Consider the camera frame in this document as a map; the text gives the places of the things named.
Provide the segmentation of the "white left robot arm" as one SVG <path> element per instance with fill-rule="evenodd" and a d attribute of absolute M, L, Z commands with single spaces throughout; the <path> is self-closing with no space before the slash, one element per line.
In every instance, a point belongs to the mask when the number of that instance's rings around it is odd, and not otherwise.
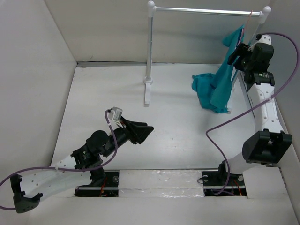
<path fill-rule="evenodd" d="M 125 144 L 142 144 L 154 131 L 144 122 L 120 119 L 120 126 L 108 135 L 95 131 L 86 143 L 53 167 L 34 169 L 34 173 L 22 176 L 19 172 L 10 177 L 14 208 L 25 213 L 55 194 L 79 186 L 100 187 L 106 182 L 102 157 L 110 157 Z"/>

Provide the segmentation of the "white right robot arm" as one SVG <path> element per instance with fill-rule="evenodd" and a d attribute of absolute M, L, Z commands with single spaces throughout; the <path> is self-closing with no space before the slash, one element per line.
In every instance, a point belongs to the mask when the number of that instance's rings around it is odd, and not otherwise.
<path fill-rule="evenodd" d="M 278 163 L 293 142 L 280 124 L 272 97 L 275 79 L 268 67 L 273 54 L 274 48 L 268 42 L 256 42 L 252 46 L 240 43 L 228 58 L 229 65 L 244 73 L 247 94 L 254 108 L 255 133 L 243 143 L 241 153 L 223 162 L 225 168 L 216 174 L 221 184 L 228 184 L 233 175 L 257 164 Z"/>

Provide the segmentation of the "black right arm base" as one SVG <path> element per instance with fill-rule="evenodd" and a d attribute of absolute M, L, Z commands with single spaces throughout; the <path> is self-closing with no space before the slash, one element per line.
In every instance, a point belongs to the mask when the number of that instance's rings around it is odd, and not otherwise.
<path fill-rule="evenodd" d="M 227 176 L 226 163 L 223 161 L 217 170 L 204 170 L 197 182 L 203 185 L 204 196 L 247 196 L 242 174 Z"/>

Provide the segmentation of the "pink wire hanger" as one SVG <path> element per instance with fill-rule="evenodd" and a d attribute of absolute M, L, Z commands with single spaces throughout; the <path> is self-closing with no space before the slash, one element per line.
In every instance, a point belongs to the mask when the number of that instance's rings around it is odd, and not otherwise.
<path fill-rule="evenodd" d="M 243 40 L 245 30 L 247 29 L 247 26 L 248 26 L 248 24 L 249 24 L 249 21 L 250 21 L 250 19 L 251 19 L 252 14 L 253 14 L 253 10 L 250 12 L 250 14 L 249 14 L 249 16 L 248 16 L 248 19 L 247 19 L 246 23 L 243 25 L 243 28 L 242 28 L 241 34 L 240 34 L 239 43 L 241 43 L 242 40 Z"/>

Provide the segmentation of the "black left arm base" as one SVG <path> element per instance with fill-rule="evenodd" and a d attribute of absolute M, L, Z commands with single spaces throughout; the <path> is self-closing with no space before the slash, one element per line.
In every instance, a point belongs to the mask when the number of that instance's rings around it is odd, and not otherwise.
<path fill-rule="evenodd" d="M 118 197 L 120 170 L 105 171 L 105 176 L 99 182 L 91 182 L 75 188 L 76 197 Z"/>

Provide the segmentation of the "teal t shirt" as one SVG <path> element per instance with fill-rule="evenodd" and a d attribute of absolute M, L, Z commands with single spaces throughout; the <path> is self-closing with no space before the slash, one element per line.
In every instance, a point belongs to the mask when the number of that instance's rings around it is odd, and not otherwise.
<path fill-rule="evenodd" d="M 200 105 L 215 113 L 227 113 L 227 103 L 232 92 L 233 66 L 227 64 L 229 56 L 234 52 L 239 42 L 244 39 L 244 26 L 223 39 L 223 45 L 228 48 L 224 61 L 216 73 L 202 73 L 192 76 L 192 90 L 197 93 Z"/>

